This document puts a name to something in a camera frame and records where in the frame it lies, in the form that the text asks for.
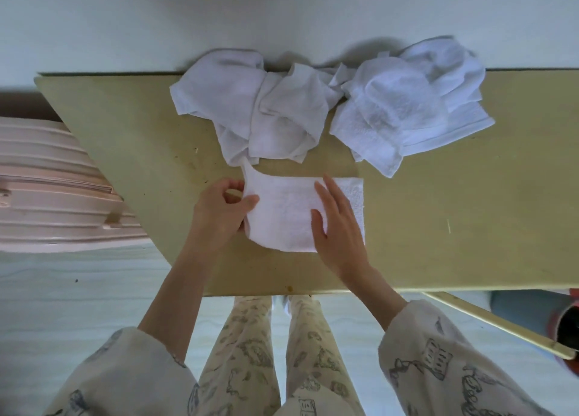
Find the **pile of white towels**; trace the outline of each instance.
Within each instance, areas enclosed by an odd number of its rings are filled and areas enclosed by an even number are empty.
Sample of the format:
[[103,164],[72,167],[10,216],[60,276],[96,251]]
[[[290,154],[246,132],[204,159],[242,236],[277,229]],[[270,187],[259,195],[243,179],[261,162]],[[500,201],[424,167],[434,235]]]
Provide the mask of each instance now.
[[455,39],[421,41],[397,57],[386,52],[358,69],[294,63],[267,72],[255,51],[216,50],[171,85],[178,114],[213,121],[225,161],[289,158],[302,162],[317,146],[327,114],[330,133],[356,161],[392,177],[402,158],[491,126],[478,104],[485,68]]

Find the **hand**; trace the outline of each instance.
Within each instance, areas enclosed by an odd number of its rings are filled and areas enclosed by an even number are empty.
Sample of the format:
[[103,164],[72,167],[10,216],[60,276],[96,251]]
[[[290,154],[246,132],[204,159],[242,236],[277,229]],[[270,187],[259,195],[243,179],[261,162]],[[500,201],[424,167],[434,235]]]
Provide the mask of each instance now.
[[227,191],[235,189],[243,192],[244,185],[243,180],[221,178],[199,195],[184,251],[194,253],[201,260],[212,260],[243,228],[243,218],[255,208],[259,197],[249,195],[241,199]]
[[350,201],[328,175],[324,175],[324,183],[327,189],[317,181],[314,186],[328,217],[328,232],[324,232],[321,213],[312,209],[315,249],[324,264],[348,286],[371,267]]

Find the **yellow table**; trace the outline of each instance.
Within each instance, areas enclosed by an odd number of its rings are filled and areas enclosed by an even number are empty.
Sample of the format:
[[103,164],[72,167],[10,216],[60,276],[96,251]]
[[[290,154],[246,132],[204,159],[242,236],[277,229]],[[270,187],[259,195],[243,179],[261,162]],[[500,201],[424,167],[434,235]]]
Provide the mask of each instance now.
[[[36,79],[169,262],[206,183],[242,177],[225,164],[211,122],[175,112],[177,79]],[[495,126],[406,157],[392,179],[355,163],[327,131],[302,165],[262,160],[257,169],[364,178],[369,257],[401,291],[579,286],[578,91],[579,71],[490,72],[483,105]],[[343,289],[316,254],[265,249],[240,234],[206,294]]]

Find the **white wall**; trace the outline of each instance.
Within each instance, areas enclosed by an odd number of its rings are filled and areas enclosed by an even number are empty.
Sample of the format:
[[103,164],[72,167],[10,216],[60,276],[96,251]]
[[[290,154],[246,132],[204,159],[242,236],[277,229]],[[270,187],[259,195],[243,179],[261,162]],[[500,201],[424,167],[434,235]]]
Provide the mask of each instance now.
[[216,47],[359,61],[443,34],[490,68],[577,68],[579,0],[0,0],[0,89],[36,72],[183,70]]

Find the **leg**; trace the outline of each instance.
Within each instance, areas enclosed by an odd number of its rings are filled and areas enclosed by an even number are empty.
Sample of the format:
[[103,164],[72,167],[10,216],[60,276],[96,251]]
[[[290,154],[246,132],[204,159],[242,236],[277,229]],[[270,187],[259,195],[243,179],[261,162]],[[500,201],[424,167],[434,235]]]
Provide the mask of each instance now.
[[271,297],[235,298],[199,378],[197,401],[195,416],[270,416],[281,407],[271,346]]
[[364,415],[320,302],[309,295],[293,295],[289,303],[286,395],[292,396],[304,380],[312,376],[343,397],[355,414]]

